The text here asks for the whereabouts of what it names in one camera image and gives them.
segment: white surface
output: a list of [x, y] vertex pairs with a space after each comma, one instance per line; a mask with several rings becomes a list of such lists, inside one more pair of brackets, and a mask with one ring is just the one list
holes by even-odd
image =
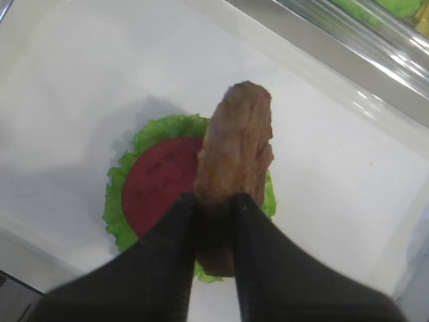
[[[428, 204], [428, 132], [212, 2], [226, 30], [200, 13], [206, 1], [15, 1], [0, 27], [0, 226], [73, 272], [100, 266], [116, 254], [106, 173], [133, 134], [148, 118], [210, 116], [249, 79], [273, 97], [275, 223], [391, 294]], [[238, 319], [232, 280], [194, 285], [201, 317]]]

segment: green object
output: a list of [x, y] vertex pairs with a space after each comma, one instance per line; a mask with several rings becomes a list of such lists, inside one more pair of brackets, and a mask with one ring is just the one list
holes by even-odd
[[[103, 219], [107, 223], [106, 230], [116, 238], [118, 249], [123, 252], [138, 240], [137, 235], [122, 212], [122, 189], [134, 162], [151, 146], [168, 138], [204, 137], [208, 127], [208, 119], [196, 115], [171, 115], [162, 119], [149, 120], [139, 131], [133, 141], [133, 151], [127, 151], [119, 160], [120, 166], [109, 170], [111, 183], [106, 187], [106, 202]], [[275, 214], [277, 203], [269, 173], [265, 182], [264, 211], [269, 218]], [[195, 275], [202, 282], [215, 282], [222, 278], [209, 276], [204, 273], [199, 263], [195, 264]]]
[[[356, 4], [353, 0], [333, 0], [339, 7], [372, 26], [377, 26], [380, 21], [371, 13]], [[396, 17], [407, 18], [416, 14], [424, 0], [375, 0], [380, 6], [392, 12]]]

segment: red tomato slice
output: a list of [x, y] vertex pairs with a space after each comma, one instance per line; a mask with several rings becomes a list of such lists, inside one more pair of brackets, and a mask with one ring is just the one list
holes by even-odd
[[194, 190], [202, 140], [166, 139], [137, 159], [122, 190], [122, 209], [138, 236], [147, 233], [180, 194]]

